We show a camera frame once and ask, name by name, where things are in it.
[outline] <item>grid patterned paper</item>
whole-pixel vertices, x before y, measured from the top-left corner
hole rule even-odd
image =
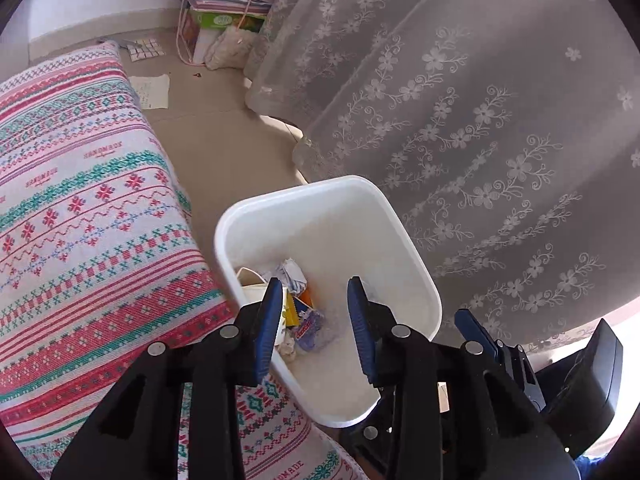
[[[148,57],[164,56],[164,50],[158,45],[156,38],[145,38],[144,40],[134,41],[141,46],[127,46],[132,61],[138,61]]]

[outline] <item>white lace curtain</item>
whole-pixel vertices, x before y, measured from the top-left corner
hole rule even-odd
[[[548,348],[640,295],[640,55],[606,0],[277,0],[246,102],[308,181],[360,174],[436,281]]]

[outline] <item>silver screw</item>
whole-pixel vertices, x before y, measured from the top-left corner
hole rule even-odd
[[[478,341],[467,341],[465,343],[465,350],[471,355],[480,355],[482,353],[482,345]]]
[[[362,432],[362,434],[364,435],[364,438],[366,438],[367,440],[373,440],[378,436],[378,430],[373,426],[367,426]]]
[[[163,354],[165,350],[166,345],[161,341],[156,341],[155,343],[151,343],[148,347],[146,347],[146,352],[153,357]]]
[[[391,333],[400,339],[404,339],[411,335],[411,329],[407,325],[396,325],[391,329]]]
[[[233,339],[240,333],[240,329],[235,325],[225,325],[220,329],[220,335],[225,339]]]

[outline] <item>tiled floor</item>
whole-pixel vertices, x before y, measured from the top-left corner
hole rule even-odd
[[[166,56],[132,62],[128,52],[120,51],[127,75],[169,75],[169,108],[145,110],[145,114],[190,196],[196,240],[215,268],[213,235],[226,208],[243,198],[304,183],[291,161],[300,131],[260,117],[245,106],[249,82],[242,71],[225,68],[212,72],[204,66],[182,63],[175,51],[173,31],[118,36],[153,36],[167,52]]]

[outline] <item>white trash bin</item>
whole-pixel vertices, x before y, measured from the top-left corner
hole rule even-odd
[[[271,363],[299,406],[324,426],[357,424],[379,398],[362,373],[351,329],[352,276],[400,323],[429,339],[440,327],[440,297],[422,259],[383,193],[359,176],[236,203],[218,223],[214,250],[241,306],[248,301],[236,278],[239,267],[265,272],[293,258],[304,272],[314,306],[338,327],[336,339],[289,365],[274,351]]]

